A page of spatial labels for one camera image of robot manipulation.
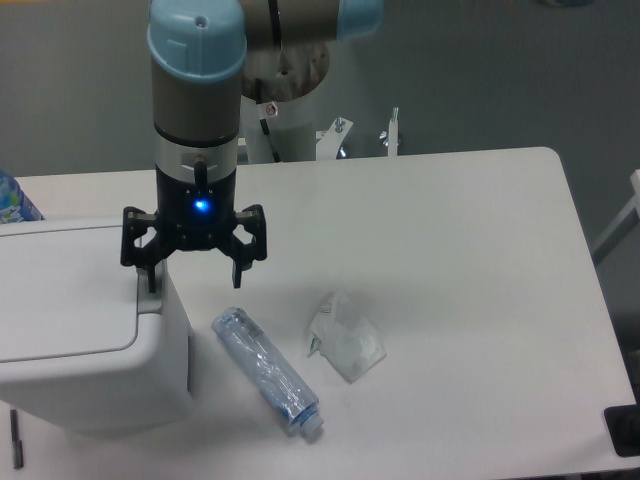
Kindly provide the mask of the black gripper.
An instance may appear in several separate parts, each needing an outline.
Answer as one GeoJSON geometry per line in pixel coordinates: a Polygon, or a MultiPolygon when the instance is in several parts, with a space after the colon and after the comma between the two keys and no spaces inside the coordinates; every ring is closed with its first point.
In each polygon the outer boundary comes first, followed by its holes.
{"type": "Polygon", "coordinates": [[[241,287],[242,274],[254,261],[267,258],[267,223],[260,204],[234,211],[236,173],[200,190],[156,171],[156,213],[128,206],[123,210],[120,263],[146,274],[148,291],[157,292],[155,267],[174,251],[220,250],[232,262],[232,284],[241,287]],[[244,243],[240,227],[250,235],[244,243]]]}

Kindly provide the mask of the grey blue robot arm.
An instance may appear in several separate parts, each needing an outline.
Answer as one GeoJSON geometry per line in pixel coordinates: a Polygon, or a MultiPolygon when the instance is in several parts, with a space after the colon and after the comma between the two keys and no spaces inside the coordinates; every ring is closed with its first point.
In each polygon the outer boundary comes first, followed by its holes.
{"type": "Polygon", "coordinates": [[[125,208],[120,256],[150,292],[158,264],[177,251],[221,251],[234,280],[267,256],[263,208],[234,208],[247,56],[368,35],[383,15],[380,1],[150,3],[157,208],[125,208]]]}

